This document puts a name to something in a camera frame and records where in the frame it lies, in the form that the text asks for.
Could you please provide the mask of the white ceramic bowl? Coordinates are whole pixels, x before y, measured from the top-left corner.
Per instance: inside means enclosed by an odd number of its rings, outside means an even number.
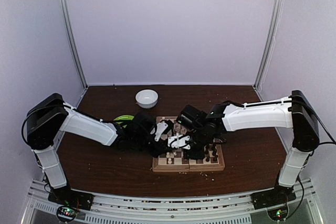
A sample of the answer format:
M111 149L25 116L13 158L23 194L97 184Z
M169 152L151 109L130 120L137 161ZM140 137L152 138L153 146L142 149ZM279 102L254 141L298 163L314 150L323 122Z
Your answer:
M151 109L156 106L159 95L156 91L145 89L135 95L136 103L143 109Z

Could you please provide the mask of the aluminium frame post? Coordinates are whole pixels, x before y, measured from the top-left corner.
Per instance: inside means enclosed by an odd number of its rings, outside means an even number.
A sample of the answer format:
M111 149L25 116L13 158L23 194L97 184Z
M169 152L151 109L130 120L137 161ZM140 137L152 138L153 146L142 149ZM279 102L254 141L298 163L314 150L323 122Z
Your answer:
M85 74L84 74L80 59L79 59L78 50L77 50L75 37L74 37L74 32L73 32L72 25L71 25L67 0L60 0L60 4L61 4L61 10L62 10L62 15L64 19L64 24L65 24L66 36L67 36L68 44L70 47L70 53L74 60L75 69L77 71L81 85L84 89L86 89L88 87L88 84L86 82Z
M254 83L254 88L257 91L260 91L262 89L262 84L264 82L264 79L266 77L266 73L267 73L267 70L270 64L272 50L273 50L273 46L275 43L275 35L276 35L277 27L279 25L279 18L280 18L281 9L282 9L282 3L283 3L283 0L274 0L274 3L273 3L266 42L265 42L264 50L262 53L262 58L261 58L261 62L259 65L259 69L257 72L257 77Z

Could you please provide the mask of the aluminium front rail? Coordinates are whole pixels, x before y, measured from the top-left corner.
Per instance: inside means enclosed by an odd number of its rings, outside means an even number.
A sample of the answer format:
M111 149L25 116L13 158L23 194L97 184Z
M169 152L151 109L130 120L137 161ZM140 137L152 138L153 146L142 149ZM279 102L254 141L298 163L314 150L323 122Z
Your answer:
M19 223L62 223L56 217L59 205L48 201L46 183L33 180L26 208ZM70 223L326 223L310 179L302 180L304 198L295 213L284 222L270 214L286 205L256 209L251 194L243 193L151 198L92 193L90 210L79 210Z

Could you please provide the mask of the wooden chess board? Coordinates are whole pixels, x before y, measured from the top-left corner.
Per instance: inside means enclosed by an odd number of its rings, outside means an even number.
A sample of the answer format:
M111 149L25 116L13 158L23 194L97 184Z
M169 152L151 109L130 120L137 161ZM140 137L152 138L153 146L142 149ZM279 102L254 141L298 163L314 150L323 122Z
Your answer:
M186 146L201 127L197 120L189 120L185 116L158 116L159 128L168 126L159 142L167 144L170 149L166 153L153 158L152 170L159 173L217 172L225 168L221 139L213 139L202 149L191 149Z

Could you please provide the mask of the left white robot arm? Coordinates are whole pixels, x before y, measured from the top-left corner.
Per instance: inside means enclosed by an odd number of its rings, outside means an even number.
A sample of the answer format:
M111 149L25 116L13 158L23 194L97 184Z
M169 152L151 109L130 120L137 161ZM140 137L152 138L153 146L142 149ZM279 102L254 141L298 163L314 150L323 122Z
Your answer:
M157 157L167 150L161 136L173 128L169 120L157 122L154 117L139 112L132 119L104 120L81 112L53 93L28 111L22 123L22 139L35 154L48 179L51 192L64 205L76 197L71 190L54 147L59 132L78 135L118 150L148 151Z

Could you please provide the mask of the left aluminium frame post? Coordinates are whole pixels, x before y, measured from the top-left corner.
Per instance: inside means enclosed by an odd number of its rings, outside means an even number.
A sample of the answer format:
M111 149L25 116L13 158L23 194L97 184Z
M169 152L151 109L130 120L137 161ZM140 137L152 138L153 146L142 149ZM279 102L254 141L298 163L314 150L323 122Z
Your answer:
M85 74L84 74L80 59L79 59L78 50L77 50L75 37L74 37L74 32L73 32L72 25L71 25L67 0L60 0L60 4L61 4L61 10L62 10L62 15L64 19L64 24L65 24L66 36L67 36L68 44L70 47L70 53L74 60L75 69L77 71L81 85L84 89L86 89L88 87L88 84L86 82Z

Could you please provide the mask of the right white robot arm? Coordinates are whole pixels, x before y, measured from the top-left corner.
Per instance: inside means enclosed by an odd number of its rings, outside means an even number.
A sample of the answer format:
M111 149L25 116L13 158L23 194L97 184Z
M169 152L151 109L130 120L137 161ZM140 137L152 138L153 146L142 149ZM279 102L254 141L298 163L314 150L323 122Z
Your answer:
M251 195L256 208L284 204L296 198L293 187L309 155L320 143L317 116L299 90L293 90L290 96L264 102L236 103L227 100L213 106L209 112L187 105L176 120L188 131L183 136L170 136L168 146L184 148L192 158L197 158L202 148L224 133L271 128L292 130L291 148L287 151L275 186Z

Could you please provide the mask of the green plastic plate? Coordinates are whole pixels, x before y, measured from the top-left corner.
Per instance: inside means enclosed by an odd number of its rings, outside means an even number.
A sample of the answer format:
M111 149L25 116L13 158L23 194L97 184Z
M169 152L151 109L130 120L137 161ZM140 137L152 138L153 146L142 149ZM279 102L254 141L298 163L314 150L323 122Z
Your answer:
M120 115L117 116L114 121L132 121L134 118L133 115Z

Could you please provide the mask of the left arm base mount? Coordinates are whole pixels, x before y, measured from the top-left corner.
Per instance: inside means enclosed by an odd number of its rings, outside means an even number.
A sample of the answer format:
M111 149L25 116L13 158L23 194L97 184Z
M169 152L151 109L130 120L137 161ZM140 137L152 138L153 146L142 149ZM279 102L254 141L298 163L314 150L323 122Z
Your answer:
M90 193L83 193L79 191L72 191L69 199L60 199L53 193L50 193L48 200L59 205L65 205L79 210L90 210L93 203L94 195Z

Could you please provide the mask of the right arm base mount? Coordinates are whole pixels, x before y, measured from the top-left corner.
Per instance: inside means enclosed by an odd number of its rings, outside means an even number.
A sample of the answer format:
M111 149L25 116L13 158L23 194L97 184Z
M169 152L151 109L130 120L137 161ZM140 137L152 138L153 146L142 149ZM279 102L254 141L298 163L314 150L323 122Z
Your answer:
M251 194L254 209L269 208L276 205L285 204L295 200L296 195L293 192L267 190Z

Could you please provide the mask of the right aluminium frame post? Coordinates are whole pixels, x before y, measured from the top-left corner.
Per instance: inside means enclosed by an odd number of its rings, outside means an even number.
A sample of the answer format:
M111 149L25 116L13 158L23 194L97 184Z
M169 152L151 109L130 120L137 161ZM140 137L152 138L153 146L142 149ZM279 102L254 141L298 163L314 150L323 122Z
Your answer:
M283 0L274 0L274 3L273 3L266 42L265 42L264 50L262 53L262 58L261 58L261 62L259 65L259 69L257 72L257 77L254 83L254 88L257 91L260 91L262 89L262 84L264 82L264 79L266 77L266 73L267 73L267 70L270 64L272 50L273 50L273 46L275 43L275 35L276 35L277 27L279 25L279 18L280 18L281 9L282 9L282 3L283 3Z

